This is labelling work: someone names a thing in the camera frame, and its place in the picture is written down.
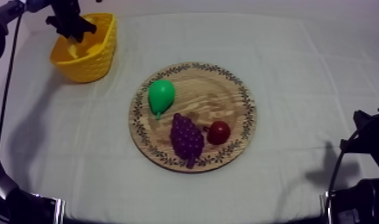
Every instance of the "wooden plate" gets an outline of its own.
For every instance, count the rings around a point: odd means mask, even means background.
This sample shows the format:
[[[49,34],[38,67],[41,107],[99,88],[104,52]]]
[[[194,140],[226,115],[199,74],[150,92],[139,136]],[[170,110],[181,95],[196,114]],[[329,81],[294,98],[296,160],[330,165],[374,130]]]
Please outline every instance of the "wooden plate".
[[[158,79],[170,80],[176,89],[173,105],[157,121],[148,103],[148,88]],[[222,145],[205,137],[202,155],[192,169],[175,155],[170,143],[173,115],[189,117],[198,128],[223,120],[231,136]],[[229,71],[216,65],[187,62],[166,67],[150,76],[135,93],[129,112],[131,137],[138,149],[155,164],[169,170],[198,173],[222,167],[248,146],[256,125],[256,107],[250,91]]]

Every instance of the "plastic basket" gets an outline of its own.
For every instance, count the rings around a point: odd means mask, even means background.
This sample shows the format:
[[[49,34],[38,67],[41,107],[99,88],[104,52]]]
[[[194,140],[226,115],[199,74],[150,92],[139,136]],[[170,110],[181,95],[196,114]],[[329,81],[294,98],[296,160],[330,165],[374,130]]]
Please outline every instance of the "plastic basket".
[[[80,82],[93,82],[104,77],[110,68],[116,48],[116,17],[109,13],[83,16],[97,26],[95,34],[86,32],[82,43],[74,44],[77,58],[71,55],[72,43],[60,36],[51,53],[51,62],[66,77]]]

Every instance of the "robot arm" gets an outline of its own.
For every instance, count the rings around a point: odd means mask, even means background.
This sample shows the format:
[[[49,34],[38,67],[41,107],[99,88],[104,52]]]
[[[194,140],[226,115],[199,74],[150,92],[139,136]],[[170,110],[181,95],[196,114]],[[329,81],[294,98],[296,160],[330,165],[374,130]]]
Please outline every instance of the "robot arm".
[[[5,49],[7,24],[20,17],[24,12],[35,13],[47,6],[52,6],[55,16],[47,18],[46,23],[57,29],[65,38],[74,38],[82,42],[85,32],[95,33],[97,27],[83,19],[77,0],[27,0],[9,1],[0,7],[0,58]],[[0,162],[0,204],[8,209],[10,223],[62,223],[64,202],[54,198],[44,198],[21,190],[5,173]]]
[[[55,16],[49,16],[46,23],[54,26],[65,38],[75,38],[81,43],[85,32],[96,32],[97,27],[80,16],[78,0],[27,0],[25,4],[18,0],[9,1],[0,7],[0,58],[5,50],[7,24],[26,11],[35,13],[49,5]]]

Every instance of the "plastic fruit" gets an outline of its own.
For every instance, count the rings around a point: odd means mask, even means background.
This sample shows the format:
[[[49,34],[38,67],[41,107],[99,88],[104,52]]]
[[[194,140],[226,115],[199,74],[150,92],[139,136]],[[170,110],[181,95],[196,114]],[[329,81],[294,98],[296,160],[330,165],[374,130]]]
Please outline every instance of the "plastic fruit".
[[[205,146],[201,130],[197,129],[191,119],[174,114],[170,140],[174,152],[183,160],[188,160],[187,168],[192,169]]]
[[[149,87],[148,99],[151,111],[156,115],[156,120],[159,120],[160,115],[173,104],[175,94],[173,84],[166,79],[156,80]]]
[[[227,141],[231,131],[227,123],[222,121],[213,122],[207,133],[207,141],[213,145],[220,145]]]

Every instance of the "white tablecloth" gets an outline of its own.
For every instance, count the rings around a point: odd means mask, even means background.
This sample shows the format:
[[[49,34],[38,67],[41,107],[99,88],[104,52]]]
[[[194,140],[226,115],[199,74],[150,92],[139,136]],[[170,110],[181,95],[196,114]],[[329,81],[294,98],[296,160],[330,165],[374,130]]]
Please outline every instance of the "white tablecloth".
[[[114,223],[266,223],[317,215],[353,111],[379,107],[379,37],[334,25],[235,14],[121,18],[109,74],[65,80],[49,62],[53,29],[15,61],[1,148],[31,192],[67,201],[67,214]],[[133,144],[129,104],[171,64],[224,67],[252,91],[257,126],[229,165],[188,175],[156,166]],[[379,175],[347,155],[337,187]]]

